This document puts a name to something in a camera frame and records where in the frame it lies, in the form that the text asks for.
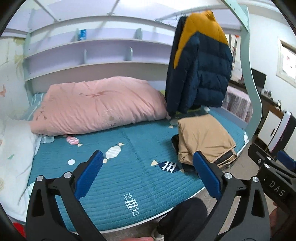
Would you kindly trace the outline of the right hand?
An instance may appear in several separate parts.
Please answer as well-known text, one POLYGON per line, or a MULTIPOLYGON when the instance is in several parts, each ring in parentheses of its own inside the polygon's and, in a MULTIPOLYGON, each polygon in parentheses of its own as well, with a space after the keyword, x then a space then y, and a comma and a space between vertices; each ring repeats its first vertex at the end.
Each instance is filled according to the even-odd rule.
POLYGON ((275 202, 273 205, 276 208, 269 215, 270 240, 295 240, 295 210, 286 213, 275 202))

